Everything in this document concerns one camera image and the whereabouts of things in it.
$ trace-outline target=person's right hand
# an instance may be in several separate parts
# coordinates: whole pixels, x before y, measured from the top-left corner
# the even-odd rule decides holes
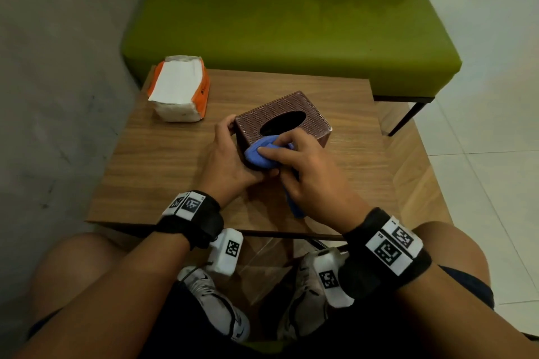
[[[312,135],[296,128],[279,135],[274,145],[294,143],[288,148],[258,148],[260,155],[283,164],[280,177],[290,197],[317,222],[347,233],[360,225],[372,209],[355,193],[346,176]],[[299,172],[299,181],[292,172]]]

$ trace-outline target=green cushion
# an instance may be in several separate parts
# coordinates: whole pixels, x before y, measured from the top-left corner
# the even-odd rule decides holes
[[[369,78],[374,95],[434,97],[461,66],[428,0],[146,0],[122,53],[144,80],[165,56],[208,68]]]

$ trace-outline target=dark blue shorts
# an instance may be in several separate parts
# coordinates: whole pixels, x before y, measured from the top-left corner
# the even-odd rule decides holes
[[[494,308],[492,290],[474,276],[453,268],[442,267],[455,281],[474,294],[490,308]],[[36,322],[28,338],[41,329],[60,310]],[[372,356],[401,356],[403,347],[413,347],[415,357],[427,357],[421,343],[402,317],[401,308],[394,301],[376,296],[356,301],[351,307],[338,309],[311,335],[287,346],[279,357],[297,357],[312,354],[334,355],[338,350],[349,355],[363,347]],[[221,335],[208,321],[202,307],[184,284],[175,283],[154,324],[139,357],[178,357],[185,354],[218,355],[234,359],[267,356]]]

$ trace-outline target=hand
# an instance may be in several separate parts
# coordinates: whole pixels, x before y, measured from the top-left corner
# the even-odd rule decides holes
[[[196,187],[217,200],[221,208],[249,186],[279,173],[276,169],[266,173],[253,171],[243,164],[231,136],[235,117],[229,115],[215,125],[215,139]]]
[[[330,154],[300,128],[279,135],[273,144],[284,146],[290,142],[294,143],[296,151],[266,147],[260,147],[258,151],[283,164],[281,181],[294,202],[309,217],[340,233],[347,233],[361,224],[372,207],[352,190]],[[299,181],[292,167],[299,172]]]

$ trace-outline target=wooden floor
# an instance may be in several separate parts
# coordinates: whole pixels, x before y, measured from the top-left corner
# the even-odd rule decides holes
[[[377,108],[382,133],[386,135],[407,112],[408,104],[377,103]],[[452,223],[414,122],[394,137],[383,139],[402,223],[409,228],[431,220]],[[251,341],[271,339],[262,332],[258,320],[261,301],[291,270],[294,258],[313,250],[305,240],[246,237],[234,275],[212,275],[218,289],[251,319]],[[186,265],[202,265],[208,254],[208,250],[195,249]]]

